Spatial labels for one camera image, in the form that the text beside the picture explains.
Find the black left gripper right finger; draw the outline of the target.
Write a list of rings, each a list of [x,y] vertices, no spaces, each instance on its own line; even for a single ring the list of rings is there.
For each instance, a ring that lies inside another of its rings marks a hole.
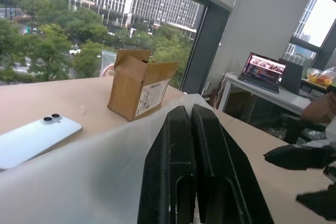
[[[215,113],[194,105],[191,127],[201,224],[274,224],[246,154]]]

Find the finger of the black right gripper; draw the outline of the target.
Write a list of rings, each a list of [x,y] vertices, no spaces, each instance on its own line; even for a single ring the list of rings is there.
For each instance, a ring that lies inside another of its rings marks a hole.
[[[336,221],[336,189],[296,196],[296,201],[327,221]]]
[[[330,145],[285,145],[267,152],[264,158],[267,162],[288,170],[323,169],[336,161],[336,150]]]

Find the open laptop with lit screen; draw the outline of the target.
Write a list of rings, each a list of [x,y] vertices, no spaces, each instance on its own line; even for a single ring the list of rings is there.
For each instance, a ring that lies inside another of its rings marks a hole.
[[[285,63],[251,52],[238,79],[279,94],[286,68]]]

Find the clear plastic bag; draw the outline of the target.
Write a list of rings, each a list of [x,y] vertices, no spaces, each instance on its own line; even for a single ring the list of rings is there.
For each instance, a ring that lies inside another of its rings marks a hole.
[[[102,50],[101,52],[101,73],[103,73],[104,69],[115,63],[117,57],[116,52]]]

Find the white smartphone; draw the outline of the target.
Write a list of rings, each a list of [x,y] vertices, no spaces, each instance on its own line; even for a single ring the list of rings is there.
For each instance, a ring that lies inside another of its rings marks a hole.
[[[0,135],[0,170],[14,168],[80,132],[82,125],[54,113]]]

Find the open brown cardboard box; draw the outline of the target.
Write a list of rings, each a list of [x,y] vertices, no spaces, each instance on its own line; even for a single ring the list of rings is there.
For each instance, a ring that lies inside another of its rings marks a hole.
[[[128,121],[146,117],[162,104],[177,62],[151,62],[150,50],[119,50],[108,108]]]

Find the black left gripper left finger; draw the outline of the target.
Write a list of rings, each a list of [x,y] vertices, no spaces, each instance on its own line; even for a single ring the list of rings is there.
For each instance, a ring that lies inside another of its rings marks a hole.
[[[144,163],[137,224],[191,224],[197,169],[184,106],[171,110]]]

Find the black office chair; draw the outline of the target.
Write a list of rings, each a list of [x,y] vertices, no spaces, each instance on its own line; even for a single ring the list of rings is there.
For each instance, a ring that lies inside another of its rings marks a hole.
[[[283,141],[288,144],[296,144],[298,140],[304,143],[326,139],[326,127],[303,120],[298,116],[282,113],[281,121],[285,127]]]

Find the white office desk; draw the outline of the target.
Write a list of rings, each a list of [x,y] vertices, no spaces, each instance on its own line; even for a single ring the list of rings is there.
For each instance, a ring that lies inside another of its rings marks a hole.
[[[221,79],[221,85],[217,93],[217,98],[214,102],[214,107],[216,107],[218,110],[222,112],[225,111],[230,93],[232,91],[232,87],[238,87],[255,96],[255,98],[253,98],[251,106],[248,109],[248,116],[244,120],[247,124],[251,124],[251,118],[253,110],[255,108],[256,98],[264,99],[296,115],[300,115],[301,112],[310,103],[309,99],[291,93],[290,91],[282,87],[279,88],[279,93],[273,93],[258,86],[254,86],[247,82],[241,81],[238,78],[238,74],[229,72],[223,74]]]

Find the bag of colourful items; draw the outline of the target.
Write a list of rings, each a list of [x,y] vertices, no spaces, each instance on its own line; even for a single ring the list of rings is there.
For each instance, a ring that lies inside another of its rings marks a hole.
[[[309,68],[306,72],[307,79],[318,85],[336,86],[336,67],[328,68],[326,70],[319,70]]]

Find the translucent white drawstring bag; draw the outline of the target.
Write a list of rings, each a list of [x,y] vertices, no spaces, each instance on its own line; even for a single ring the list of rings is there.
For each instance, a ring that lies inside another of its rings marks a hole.
[[[200,95],[183,95],[0,173],[0,224],[137,224],[145,158],[167,114],[184,106],[191,126],[196,104],[212,110]]]

